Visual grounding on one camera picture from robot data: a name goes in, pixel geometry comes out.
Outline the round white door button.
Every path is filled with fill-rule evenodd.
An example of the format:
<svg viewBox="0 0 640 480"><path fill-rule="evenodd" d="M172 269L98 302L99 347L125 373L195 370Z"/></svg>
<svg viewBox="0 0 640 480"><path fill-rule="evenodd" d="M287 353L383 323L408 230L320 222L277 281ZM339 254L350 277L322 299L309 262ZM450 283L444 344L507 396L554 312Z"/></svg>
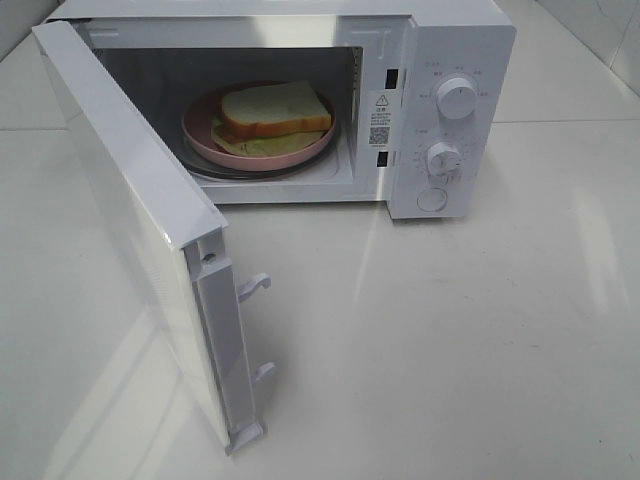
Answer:
<svg viewBox="0 0 640 480"><path fill-rule="evenodd" d="M417 207L424 212L441 211L447 204L447 192L441 188L428 188L418 194Z"/></svg>

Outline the sandwich with lettuce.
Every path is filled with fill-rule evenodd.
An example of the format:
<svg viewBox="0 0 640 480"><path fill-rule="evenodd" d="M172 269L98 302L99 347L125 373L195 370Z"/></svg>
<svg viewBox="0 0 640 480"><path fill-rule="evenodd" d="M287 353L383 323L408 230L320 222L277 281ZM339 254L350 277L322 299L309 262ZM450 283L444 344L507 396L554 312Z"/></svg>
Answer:
<svg viewBox="0 0 640 480"><path fill-rule="evenodd" d="M243 157L303 150L333 126L333 116L306 81L249 87L225 94L212 120L212 140Z"/></svg>

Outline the pink round plate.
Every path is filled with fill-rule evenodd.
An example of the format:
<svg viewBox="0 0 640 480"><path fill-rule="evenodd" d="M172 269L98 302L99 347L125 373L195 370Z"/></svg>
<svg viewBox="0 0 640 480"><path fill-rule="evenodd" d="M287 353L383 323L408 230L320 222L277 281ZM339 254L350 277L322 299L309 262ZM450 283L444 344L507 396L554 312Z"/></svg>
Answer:
<svg viewBox="0 0 640 480"><path fill-rule="evenodd" d="M223 145L224 138L220 137L216 132L218 127L222 127L224 124L220 121L218 117L218 113L221 111L221 99L224 95L229 93L235 93L237 91L245 90L249 88L251 85L249 83L245 84L236 84L230 85L227 87L222 87L211 92L207 92L196 100L194 100L186 112L182 117L182 130L190 131L190 135L195 137L198 131L205 130L209 131L211 127L214 127L214 133L212 137L215 138L215 142ZM330 128L333 125L336 125L335 121L331 122ZM265 153L258 153L252 147L249 146L239 146L239 147L231 147L224 146L224 149L229 153L233 153L235 155L246 154L247 156L275 156L283 153L288 153L292 151L296 151L298 149L303 148L306 145L314 142L321 134L321 132L326 132L327 130L321 130L317 132L298 132L295 134L303 133L310 134L311 138L307 135L304 135L303 140L296 146L285 146L285 147L271 147Z"/></svg>

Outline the white microwave door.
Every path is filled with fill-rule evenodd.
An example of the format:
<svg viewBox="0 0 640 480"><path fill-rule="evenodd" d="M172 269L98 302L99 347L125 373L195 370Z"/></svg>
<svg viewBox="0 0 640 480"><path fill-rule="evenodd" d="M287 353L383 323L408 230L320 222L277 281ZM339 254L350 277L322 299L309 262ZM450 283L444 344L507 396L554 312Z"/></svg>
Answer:
<svg viewBox="0 0 640 480"><path fill-rule="evenodd" d="M71 140L112 244L227 451L264 428L255 387L272 363L249 363L240 304L271 284L237 284L226 219L129 100L76 29L33 30Z"/></svg>

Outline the lower white timer knob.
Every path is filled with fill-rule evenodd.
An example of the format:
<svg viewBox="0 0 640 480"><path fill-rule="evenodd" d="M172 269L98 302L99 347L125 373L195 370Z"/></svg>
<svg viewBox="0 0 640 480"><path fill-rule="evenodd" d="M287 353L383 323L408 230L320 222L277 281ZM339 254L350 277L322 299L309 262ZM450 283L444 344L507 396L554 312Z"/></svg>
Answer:
<svg viewBox="0 0 640 480"><path fill-rule="evenodd" d="M452 143L437 142L426 151L426 167L430 175L440 176L456 170L462 163L462 154Z"/></svg>

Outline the white microwave oven body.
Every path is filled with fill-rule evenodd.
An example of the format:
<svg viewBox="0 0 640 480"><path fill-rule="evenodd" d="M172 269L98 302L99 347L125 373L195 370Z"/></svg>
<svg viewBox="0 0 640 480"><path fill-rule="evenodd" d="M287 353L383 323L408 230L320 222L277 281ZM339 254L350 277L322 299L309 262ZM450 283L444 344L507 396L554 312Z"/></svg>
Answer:
<svg viewBox="0 0 640 480"><path fill-rule="evenodd" d="M98 138L150 141L219 205L468 209L516 36L492 1L67 1L33 30L59 97ZM197 97L308 81L335 115L295 167L226 167L190 145Z"/></svg>

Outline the upper white power knob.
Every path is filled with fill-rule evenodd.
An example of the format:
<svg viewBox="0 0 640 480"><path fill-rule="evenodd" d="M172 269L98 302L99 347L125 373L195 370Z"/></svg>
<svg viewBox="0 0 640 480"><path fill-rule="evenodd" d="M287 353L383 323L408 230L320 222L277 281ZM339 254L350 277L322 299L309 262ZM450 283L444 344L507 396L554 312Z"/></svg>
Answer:
<svg viewBox="0 0 640 480"><path fill-rule="evenodd" d="M461 120L474 112L478 87L470 76L458 73L444 78L435 94L439 113L449 120Z"/></svg>

